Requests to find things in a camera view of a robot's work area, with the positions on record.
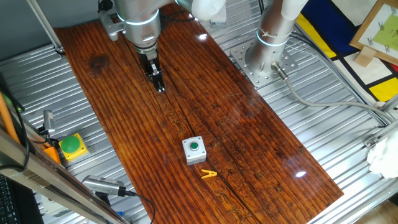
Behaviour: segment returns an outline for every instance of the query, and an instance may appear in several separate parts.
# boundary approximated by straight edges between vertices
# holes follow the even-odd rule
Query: green emergency stop button
[[[62,140],[61,149],[67,153],[74,153],[80,147],[80,141],[76,136],[68,136]]]
[[[199,148],[198,143],[196,143],[196,142],[191,143],[191,149],[192,150],[196,151],[196,150],[198,150],[198,148]]]

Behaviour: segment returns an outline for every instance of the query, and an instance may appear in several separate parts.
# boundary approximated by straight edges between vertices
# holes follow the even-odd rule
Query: metal slotted table
[[[229,0],[226,5],[227,26],[211,28],[202,25],[229,55],[235,46],[254,38],[260,13],[257,1]],[[303,43],[290,39],[293,48],[305,50]],[[289,75],[297,93],[313,102],[357,101],[358,95],[332,65],[326,67],[315,57],[287,48],[298,64]],[[34,126],[43,122],[43,110],[53,110],[57,133],[64,138],[79,132],[89,154],[66,166],[78,180],[87,175],[119,179],[134,189],[94,111],[86,99],[68,60],[59,56],[53,46],[0,62],[12,94],[24,105],[24,117]],[[339,106],[310,108],[298,103],[279,79],[257,89],[271,108],[292,130],[312,156],[345,193],[339,200],[316,216],[310,223],[350,223],[398,191],[396,179],[384,179],[368,171],[368,153],[363,142],[379,132],[380,123],[367,111]],[[41,197],[36,195],[44,214]],[[110,197],[115,211],[134,223],[149,223],[149,217],[138,198]],[[84,217],[66,212],[55,218],[43,215],[45,223],[86,223]]]

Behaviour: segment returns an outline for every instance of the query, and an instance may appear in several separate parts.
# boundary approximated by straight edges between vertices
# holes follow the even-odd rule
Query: orange pole
[[[0,114],[2,116],[4,124],[6,125],[8,135],[10,135],[13,138],[13,140],[21,144],[19,142],[18,135],[15,132],[15,127],[14,124],[12,123],[11,115],[10,112],[8,111],[7,104],[4,101],[4,98],[1,93],[0,93]]]

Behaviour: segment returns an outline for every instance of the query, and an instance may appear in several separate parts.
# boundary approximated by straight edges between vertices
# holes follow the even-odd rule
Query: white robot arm
[[[121,22],[113,24],[108,10],[112,8],[111,0],[102,0],[98,14],[111,40],[118,39],[118,32],[126,35],[138,53],[148,80],[154,84],[156,91],[165,91],[157,53],[157,38],[160,35],[159,8],[177,3],[191,12],[199,20],[210,20],[223,8],[226,0],[114,0],[116,11]]]

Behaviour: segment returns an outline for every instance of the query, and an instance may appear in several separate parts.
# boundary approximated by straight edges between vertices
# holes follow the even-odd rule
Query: wooden table surface
[[[100,21],[56,32],[155,223],[306,223],[343,195],[210,35],[198,38],[199,22],[168,22],[158,39],[165,93]],[[188,166],[182,140],[194,136],[207,160]]]

